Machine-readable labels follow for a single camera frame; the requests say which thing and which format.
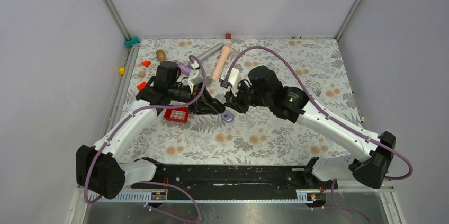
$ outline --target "red box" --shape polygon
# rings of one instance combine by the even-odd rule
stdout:
[[[165,120],[174,122],[187,122],[188,107],[181,107],[179,109],[167,109],[165,111]]]

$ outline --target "robotic arm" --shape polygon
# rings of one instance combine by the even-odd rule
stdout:
[[[237,80],[240,79],[238,73],[236,69],[232,69],[230,73],[231,90],[226,92],[225,106],[240,113],[246,113],[250,106],[267,106],[278,118],[311,128],[349,151],[349,156],[330,159],[312,158],[304,170],[311,180],[309,183],[355,178],[368,187],[380,188],[393,154],[349,132],[335,120],[392,149],[396,142],[393,134],[386,131],[380,135],[360,128],[326,110],[326,107],[315,101],[322,110],[327,112],[327,115],[323,114],[312,104],[303,90],[282,86],[275,72],[266,66],[258,66],[249,72],[250,85],[243,80],[238,82]]]
[[[202,75],[198,70],[191,72],[188,85],[177,82],[179,68],[174,62],[162,62],[147,86],[136,96],[136,101],[127,114],[112,130],[92,147],[81,146],[76,153],[77,183],[84,186],[88,169],[99,153],[98,159],[88,183],[88,188],[107,199],[114,198],[126,185],[140,181],[153,180],[158,172],[158,163],[154,160],[140,159],[133,163],[122,163],[125,151],[140,131],[148,126],[163,109],[148,109],[149,105],[169,105],[170,102],[190,102],[202,87]],[[284,87],[276,74],[265,66],[259,66],[248,74],[250,84],[240,80],[240,72],[232,69],[231,88],[225,94],[223,105],[205,91],[200,98],[189,106],[192,114],[220,114],[225,106],[237,112],[246,113],[250,106],[266,106],[278,118],[287,119],[293,123],[307,126],[327,138],[338,143],[350,152],[349,156],[320,159],[312,158],[304,168],[305,182],[310,186],[321,184],[330,179],[355,178],[362,184],[379,188],[392,160],[392,153],[377,147],[375,144],[361,140],[351,134],[335,121],[328,119],[308,99],[305,92],[296,87]],[[332,117],[336,114],[326,111]],[[350,122],[339,118],[346,126],[369,136],[373,140],[394,149],[396,138],[384,132],[361,129]]]

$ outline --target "gray wall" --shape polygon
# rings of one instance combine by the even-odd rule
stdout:
[[[333,37],[353,0],[114,0],[131,33],[157,38]]]
[[[64,223],[123,39],[102,0],[0,1],[0,222]]]
[[[369,129],[397,136],[415,168],[396,182],[407,223],[446,223],[449,0],[365,0],[341,49]],[[398,158],[392,175],[402,175]]]

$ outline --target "green clip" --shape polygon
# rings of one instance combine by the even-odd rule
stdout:
[[[127,48],[129,48],[129,47],[132,47],[134,44],[137,44],[139,42],[140,42],[140,40],[136,36],[132,40],[125,41],[125,46],[127,46]]]

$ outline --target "leaf pattern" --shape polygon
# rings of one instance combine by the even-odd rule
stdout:
[[[167,60],[187,63],[188,55],[199,55],[219,42],[232,44],[232,53],[225,67],[250,46],[273,49],[290,63],[316,100],[360,126],[360,117],[335,40],[142,40],[121,114],[124,115],[134,101],[138,93],[137,85],[156,74],[159,65],[156,50],[164,50]],[[212,56],[203,66],[208,74],[208,90],[213,97],[224,101],[226,90],[210,78],[219,56],[219,53]],[[141,65],[142,61],[147,60],[152,63],[148,68]],[[275,71],[283,85],[298,86],[285,65],[264,50],[247,52],[235,68],[242,72],[243,78],[247,78],[249,71],[259,65]],[[348,154],[344,148],[312,129],[276,118],[268,108],[250,107],[246,114],[230,111],[235,116],[232,123],[224,123],[217,115],[189,115],[186,123],[178,123],[166,121],[162,113],[140,131],[122,162],[150,157],[164,163],[181,164],[303,165],[315,156],[329,158]]]

